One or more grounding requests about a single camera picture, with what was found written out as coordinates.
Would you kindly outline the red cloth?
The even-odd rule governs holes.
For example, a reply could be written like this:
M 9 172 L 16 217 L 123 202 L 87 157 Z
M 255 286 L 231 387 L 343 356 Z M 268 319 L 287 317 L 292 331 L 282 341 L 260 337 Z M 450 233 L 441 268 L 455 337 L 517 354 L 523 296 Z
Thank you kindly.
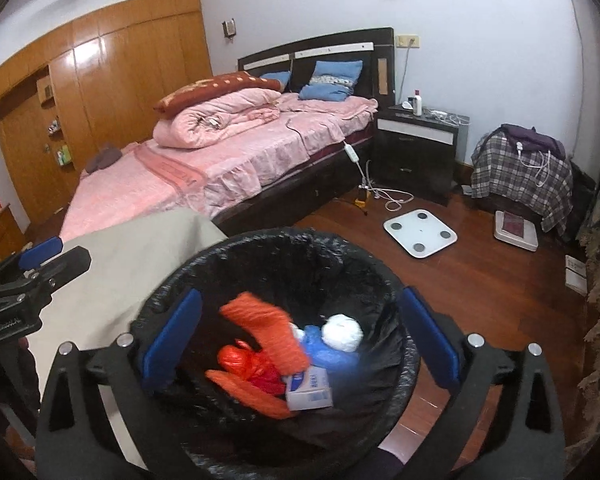
M 248 382 L 271 396 L 282 396 L 286 390 L 282 376 L 264 352 L 252 357 L 252 372 Z

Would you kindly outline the white bathroom scale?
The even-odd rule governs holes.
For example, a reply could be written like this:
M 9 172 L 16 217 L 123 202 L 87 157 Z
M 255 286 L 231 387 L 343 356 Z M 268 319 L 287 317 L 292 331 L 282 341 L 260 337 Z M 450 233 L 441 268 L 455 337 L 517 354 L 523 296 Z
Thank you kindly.
M 415 209 L 382 225 L 411 257 L 425 259 L 457 242 L 457 234 L 432 212 Z

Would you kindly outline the orange foam net sheet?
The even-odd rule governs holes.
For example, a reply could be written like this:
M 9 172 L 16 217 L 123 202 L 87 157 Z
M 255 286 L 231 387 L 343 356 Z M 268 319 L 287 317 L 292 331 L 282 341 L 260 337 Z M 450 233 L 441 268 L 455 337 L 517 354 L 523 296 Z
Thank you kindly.
M 222 370 L 207 370 L 204 374 L 232 398 L 261 415 L 277 420 L 294 417 L 294 412 L 284 400 L 262 391 L 245 379 Z

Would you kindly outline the white blanket controller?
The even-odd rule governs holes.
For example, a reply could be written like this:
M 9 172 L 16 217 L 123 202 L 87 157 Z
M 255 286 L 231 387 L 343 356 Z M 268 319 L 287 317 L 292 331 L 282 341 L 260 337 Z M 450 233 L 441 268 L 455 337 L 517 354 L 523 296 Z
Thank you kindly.
M 353 162 L 354 164 L 357 164 L 360 161 L 360 158 L 358 157 L 358 153 L 355 151 L 355 149 L 353 148 L 353 146 L 351 144 L 345 143 L 345 144 L 343 144 L 343 148 L 351 162 Z

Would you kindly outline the bed with pink sheet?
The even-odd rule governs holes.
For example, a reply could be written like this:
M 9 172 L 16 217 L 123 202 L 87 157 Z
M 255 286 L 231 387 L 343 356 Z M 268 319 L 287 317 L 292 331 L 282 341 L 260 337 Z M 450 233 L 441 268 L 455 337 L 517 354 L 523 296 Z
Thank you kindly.
M 302 101 L 282 93 L 274 122 L 200 150 L 131 143 L 112 166 L 84 174 L 60 230 L 63 240 L 101 231 L 157 211 L 187 207 L 213 219 L 259 195 L 326 148 L 364 130 L 374 99 Z

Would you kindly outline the white paper ball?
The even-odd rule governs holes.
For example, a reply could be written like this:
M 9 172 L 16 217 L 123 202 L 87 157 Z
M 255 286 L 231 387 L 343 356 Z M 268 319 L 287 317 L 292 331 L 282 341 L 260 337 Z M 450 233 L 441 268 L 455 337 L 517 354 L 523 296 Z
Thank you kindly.
M 364 333 L 354 318 L 344 314 L 332 315 L 322 326 L 322 339 L 329 348 L 352 353 L 358 350 Z

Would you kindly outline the black lined trash bin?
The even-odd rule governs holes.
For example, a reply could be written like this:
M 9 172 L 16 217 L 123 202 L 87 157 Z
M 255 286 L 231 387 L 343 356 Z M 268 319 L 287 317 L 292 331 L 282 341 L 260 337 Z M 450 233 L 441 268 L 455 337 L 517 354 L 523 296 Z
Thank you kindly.
M 222 240 L 140 308 L 140 381 L 205 476 L 335 479 L 387 437 L 412 395 L 402 287 L 334 234 Z

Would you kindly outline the blue plastic bag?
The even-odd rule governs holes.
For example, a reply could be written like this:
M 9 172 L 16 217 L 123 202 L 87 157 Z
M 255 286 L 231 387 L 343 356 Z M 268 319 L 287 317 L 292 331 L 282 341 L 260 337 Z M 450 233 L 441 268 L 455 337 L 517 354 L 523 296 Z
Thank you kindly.
M 349 373 L 358 367 L 358 362 L 360 362 L 360 357 L 356 353 L 358 350 L 347 353 L 329 348 L 322 339 L 321 327 L 307 325 L 305 328 L 299 328 L 294 323 L 291 323 L 290 327 L 294 338 L 313 366 L 334 373 Z

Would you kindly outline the purple garment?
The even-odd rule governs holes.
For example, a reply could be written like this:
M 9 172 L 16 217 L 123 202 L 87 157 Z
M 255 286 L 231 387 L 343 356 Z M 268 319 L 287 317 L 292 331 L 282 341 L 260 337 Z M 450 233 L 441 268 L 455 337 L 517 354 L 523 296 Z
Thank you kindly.
M 566 158 L 566 151 L 562 142 L 551 136 L 538 133 L 535 128 L 503 124 L 500 130 L 515 151 L 550 153 L 559 160 Z

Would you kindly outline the wall power outlet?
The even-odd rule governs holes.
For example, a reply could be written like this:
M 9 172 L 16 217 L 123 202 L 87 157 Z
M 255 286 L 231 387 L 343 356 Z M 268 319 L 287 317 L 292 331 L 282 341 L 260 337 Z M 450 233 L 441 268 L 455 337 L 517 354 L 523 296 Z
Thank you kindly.
M 396 47 L 399 49 L 419 49 L 420 38 L 415 34 L 400 34 L 396 36 Z

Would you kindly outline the wooden desk cabinet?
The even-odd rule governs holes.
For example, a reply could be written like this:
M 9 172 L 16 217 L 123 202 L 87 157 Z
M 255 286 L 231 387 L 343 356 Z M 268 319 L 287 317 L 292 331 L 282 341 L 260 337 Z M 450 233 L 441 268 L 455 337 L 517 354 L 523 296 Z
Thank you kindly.
M 14 252 L 21 252 L 27 239 L 20 230 L 10 207 L 0 210 L 0 262 Z

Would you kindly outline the blue pillow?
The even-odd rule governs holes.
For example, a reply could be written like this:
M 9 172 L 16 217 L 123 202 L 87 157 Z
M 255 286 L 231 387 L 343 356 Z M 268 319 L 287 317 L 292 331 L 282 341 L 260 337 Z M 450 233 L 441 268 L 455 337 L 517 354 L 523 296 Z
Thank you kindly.
M 280 85 L 280 91 L 285 92 L 288 87 L 290 78 L 291 78 L 291 71 L 290 70 L 282 70 L 281 72 L 264 73 L 261 75 L 261 78 L 266 79 L 266 80 L 277 81 Z
M 362 60 L 317 61 L 309 82 L 299 92 L 299 99 L 343 102 L 354 93 L 362 69 Z

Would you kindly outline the wooden wardrobe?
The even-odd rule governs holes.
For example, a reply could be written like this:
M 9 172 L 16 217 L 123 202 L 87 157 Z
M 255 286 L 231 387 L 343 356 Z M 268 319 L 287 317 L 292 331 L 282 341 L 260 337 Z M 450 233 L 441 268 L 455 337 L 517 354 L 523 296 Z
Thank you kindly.
M 148 139 L 155 104 L 211 76 L 200 0 L 126 0 L 34 40 L 0 66 L 0 148 L 24 228 L 68 205 L 107 143 Z

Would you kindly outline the black white nightstand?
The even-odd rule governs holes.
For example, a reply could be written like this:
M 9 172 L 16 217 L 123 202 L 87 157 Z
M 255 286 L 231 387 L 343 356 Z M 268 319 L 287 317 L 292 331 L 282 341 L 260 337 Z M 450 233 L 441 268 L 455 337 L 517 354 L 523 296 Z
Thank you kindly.
M 445 205 L 454 184 L 455 166 L 465 159 L 469 118 L 420 116 L 400 106 L 381 110 L 375 118 L 370 175 L 378 183 Z

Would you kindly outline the red plastic bag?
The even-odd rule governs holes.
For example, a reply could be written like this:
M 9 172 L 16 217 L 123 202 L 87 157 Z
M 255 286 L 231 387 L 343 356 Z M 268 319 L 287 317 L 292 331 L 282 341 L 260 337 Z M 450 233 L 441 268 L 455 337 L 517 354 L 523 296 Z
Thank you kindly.
M 240 339 L 236 339 L 234 344 L 227 344 L 219 350 L 218 362 L 227 373 L 245 380 L 260 372 L 259 353 Z

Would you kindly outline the red brown folded blanket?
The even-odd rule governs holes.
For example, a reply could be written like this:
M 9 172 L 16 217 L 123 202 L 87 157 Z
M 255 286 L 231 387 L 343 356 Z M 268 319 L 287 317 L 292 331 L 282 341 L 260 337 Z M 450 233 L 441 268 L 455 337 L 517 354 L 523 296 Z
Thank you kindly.
M 164 96 L 152 108 L 160 118 L 172 119 L 186 107 L 197 105 L 212 99 L 226 96 L 239 90 L 261 88 L 283 92 L 283 84 L 275 78 L 252 76 L 239 72 L 221 74 L 201 79 L 179 88 Z

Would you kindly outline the white lotion bottle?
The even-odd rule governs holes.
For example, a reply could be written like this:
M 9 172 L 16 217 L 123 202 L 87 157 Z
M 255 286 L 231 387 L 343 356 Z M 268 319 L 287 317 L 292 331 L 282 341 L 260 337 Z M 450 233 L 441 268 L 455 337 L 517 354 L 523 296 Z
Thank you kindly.
M 415 116 L 422 116 L 422 96 L 419 90 L 414 91 L 412 107 Z

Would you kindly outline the plaid covered chair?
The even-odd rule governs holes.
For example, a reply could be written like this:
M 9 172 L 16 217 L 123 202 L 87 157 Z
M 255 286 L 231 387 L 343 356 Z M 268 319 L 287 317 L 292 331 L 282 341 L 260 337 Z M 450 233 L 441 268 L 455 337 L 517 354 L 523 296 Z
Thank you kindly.
M 549 150 L 518 151 L 498 128 L 478 141 L 471 163 L 472 198 L 507 198 L 537 214 L 544 232 L 565 234 L 573 207 L 573 175 L 568 159 L 560 159 Z

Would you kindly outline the white blue tissue box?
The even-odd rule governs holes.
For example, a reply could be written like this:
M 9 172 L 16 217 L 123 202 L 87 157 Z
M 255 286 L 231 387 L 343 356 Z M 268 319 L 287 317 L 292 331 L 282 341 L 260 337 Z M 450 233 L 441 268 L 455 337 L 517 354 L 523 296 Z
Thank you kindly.
M 330 388 L 327 370 L 310 366 L 303 372 L 285 376 L 285 399 L 292 412 L 332 408 L 332 388 Z

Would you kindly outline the dark slippers on bed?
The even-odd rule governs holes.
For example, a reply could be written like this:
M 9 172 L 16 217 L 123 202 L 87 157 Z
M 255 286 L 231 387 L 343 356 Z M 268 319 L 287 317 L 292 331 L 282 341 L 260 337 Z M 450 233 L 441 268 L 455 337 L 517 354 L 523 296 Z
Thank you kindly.
M 87 174 L 94 174 L 98 170 L 106 169 L 112 166 L 122 157 L 122 151 L 120 148 L 106 143 L 102 149 L 92 157 L 85 165 L 85 172 Z

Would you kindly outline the folded pink quilt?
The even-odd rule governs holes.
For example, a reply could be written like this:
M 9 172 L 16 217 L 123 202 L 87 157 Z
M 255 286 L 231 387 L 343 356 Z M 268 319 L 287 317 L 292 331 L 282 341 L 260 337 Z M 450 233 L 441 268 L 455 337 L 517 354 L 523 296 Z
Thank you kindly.
M 274 122 L 280 116 L 275 90 L 247 88 L 186 107 L 173 119 L 160 119 L 152 132 L 162 148 L 200 150 Z

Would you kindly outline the grey table cloth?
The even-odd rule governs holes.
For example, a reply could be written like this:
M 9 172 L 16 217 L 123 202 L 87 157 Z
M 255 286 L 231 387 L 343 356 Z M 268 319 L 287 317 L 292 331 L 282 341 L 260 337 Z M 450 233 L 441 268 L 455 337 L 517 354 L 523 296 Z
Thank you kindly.
M 84 247 L 92 263 L 90 270 L 56 289 L 41 312 L 41 329 L 28 338 L 42 394 L 61 344 L 71 341 L 81 350 L 95 350 L 143 326 L 186 288 L 196 289 L 186 286 L 166 304 L 151 304 L 142 313 L 162 282 L 225 237 L 208 218 L 180 208 L 70 240 L 62 252 Z

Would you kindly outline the dark bed headboard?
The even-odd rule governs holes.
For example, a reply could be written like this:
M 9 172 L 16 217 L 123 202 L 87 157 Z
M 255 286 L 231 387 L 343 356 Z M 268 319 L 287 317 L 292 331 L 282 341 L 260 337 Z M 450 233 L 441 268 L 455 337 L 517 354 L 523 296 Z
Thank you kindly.
M 362 62 L 355 96 L 375 99 L 381 110 L 396 104 L 394 30 L 379 27 L 335 32 L 306 38 L 253 53 L 237 61 L 251 75 L 289 72 L 287 91 L 299 92 L 309 83 L 317 62 Z

